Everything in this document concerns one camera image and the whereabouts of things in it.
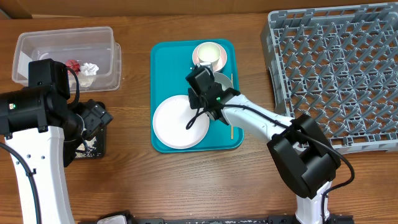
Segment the grey-green bowl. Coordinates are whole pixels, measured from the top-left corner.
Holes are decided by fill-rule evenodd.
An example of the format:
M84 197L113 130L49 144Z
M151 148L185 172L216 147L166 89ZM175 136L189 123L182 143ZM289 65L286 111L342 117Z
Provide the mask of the grey-green bowl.
M213 75L215 78L215 82L221 85L223 91L227 90L228 88L233 88L233 82L226 75L219 72L214 72Z

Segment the white tissue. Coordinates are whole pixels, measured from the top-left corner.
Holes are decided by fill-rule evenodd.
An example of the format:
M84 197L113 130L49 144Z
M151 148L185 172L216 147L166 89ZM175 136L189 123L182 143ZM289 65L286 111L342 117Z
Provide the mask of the white tissue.
M80 65L80 72L77 75L81 87L88 88L96 80L99 67L93 63L84 63Z

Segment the red snack wrapper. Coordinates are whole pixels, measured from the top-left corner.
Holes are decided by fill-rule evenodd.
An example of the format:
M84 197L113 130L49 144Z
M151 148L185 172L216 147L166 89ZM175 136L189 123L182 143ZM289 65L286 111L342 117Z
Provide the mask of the red snack wrapper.
M67 67L71 68L77 75L79 74L79 72L80 72L80 64L79 64L79 62L77 60L72 60L72 59L67 60L65 62L65 65Z

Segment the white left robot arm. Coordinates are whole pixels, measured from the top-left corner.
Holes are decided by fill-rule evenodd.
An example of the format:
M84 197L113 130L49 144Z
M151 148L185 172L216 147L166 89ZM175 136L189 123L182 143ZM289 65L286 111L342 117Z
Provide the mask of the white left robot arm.
M70 99L74 71L52 59L29 63L29 84L1 94L1 148L12 158L24 223L74 223L65 168L81 144L113 120L102 102Z

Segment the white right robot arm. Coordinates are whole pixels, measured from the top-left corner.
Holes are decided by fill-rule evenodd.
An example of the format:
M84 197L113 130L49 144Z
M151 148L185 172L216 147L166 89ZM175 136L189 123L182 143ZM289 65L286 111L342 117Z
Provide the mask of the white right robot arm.
M267 144L286 186L296 195L290 223L353 223L352 216L330 214L328 194L354 180L353 166L326 138L317 122L303 114L291 118L249 101L234 88L222 89L210 63L198 63L187 75L188 100L196 115L241 128Z

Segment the black food waste tray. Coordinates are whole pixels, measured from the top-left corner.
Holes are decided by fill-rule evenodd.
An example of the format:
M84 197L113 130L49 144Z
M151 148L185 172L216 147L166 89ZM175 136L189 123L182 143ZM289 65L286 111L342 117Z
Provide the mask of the black food waste tray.
M92 140L83 139L82 143L77 147L75 152L77 159L102 158L106 152L106 127L101 130Z

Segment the grey dishwasher rack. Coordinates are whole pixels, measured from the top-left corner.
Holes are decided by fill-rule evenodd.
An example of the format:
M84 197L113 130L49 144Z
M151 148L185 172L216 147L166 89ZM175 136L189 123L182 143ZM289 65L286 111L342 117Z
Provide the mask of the grey dishwasher rack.
M311 116L342 154L397 150L397 3L269 13L275 112Z

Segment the white cup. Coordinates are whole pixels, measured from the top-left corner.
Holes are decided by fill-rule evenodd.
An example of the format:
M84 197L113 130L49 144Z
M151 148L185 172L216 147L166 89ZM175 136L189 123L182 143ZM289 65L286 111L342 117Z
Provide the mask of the white cup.
M198 46L197 55L200 62L209 62L215 66L221 58L221 49L214 42L204 42Z

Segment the pink saucer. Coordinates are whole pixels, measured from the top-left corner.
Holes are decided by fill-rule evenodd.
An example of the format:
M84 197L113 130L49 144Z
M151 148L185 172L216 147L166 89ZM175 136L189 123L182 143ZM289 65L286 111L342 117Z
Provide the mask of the pink saucer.
M198 59L198 55L197 55L198 46L195 47L195 49L194 49L194 51L193 51L193 53L192 53L192 60L193 60L193 63L194 63L194 64L203 63L203 62L200 62L199 59ZM221 58L220 58L220 60L218 61L218 63L217 63L215 66L212 66L212 67L213 67L213 70L214 70L215 72L221 71L221 70L223 69L223 67L226 65L227 60L228 60L228 56L227 56L226 50L225 50L220 44L218 44L218 46L219 46L220 49L221 49Z

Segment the large white plate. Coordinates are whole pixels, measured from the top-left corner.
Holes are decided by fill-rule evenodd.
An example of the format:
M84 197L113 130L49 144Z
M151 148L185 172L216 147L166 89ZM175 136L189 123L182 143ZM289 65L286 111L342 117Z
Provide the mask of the large white plate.
M187 95L167 98L156 108L152 118L156 137L172 149L188 149L197 145L205 138L210 119L203 114L187 129L187 124L196 114L197 110L191 109Z

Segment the wooden chopstick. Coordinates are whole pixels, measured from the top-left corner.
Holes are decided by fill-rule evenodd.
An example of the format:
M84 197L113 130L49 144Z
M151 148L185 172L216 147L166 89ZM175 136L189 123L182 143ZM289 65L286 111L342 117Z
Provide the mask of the wooden chopstick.
M231 86L232 86L232 88L234 87L233 86L233 74L231 74ZM233 127L233 125L231 124L230 125L230 127L231 127L231 140L233 140L234 139L234 127Z

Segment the teal serving tray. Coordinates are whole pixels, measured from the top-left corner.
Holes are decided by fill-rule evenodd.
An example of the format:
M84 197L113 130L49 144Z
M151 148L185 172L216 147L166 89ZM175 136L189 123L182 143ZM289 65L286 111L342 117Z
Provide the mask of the teal serving tray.
M150 115L156 108L174 95L186 95L189 84L185 77L194 66L193 52L197 46L207 42L204 40L181 40L174 42L160 42L153 46L150 54ZM197 145L182 149L181 152L200 152L233 150L238 148L244 140L244 131L231 128L221 121L210 121L209 130L204 139Z

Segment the clear plastic bin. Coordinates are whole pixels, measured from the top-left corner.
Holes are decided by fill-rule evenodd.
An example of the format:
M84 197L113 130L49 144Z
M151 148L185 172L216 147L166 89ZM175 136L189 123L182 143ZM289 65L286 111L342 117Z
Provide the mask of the clear plastic bin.
M77 60L80 65L93 63L99 67L96 80L81 92L113 91L121 82L121 47L110 27L25 32L17 40L12 80L28 85L28 65L36 60L52 59L65 64Z

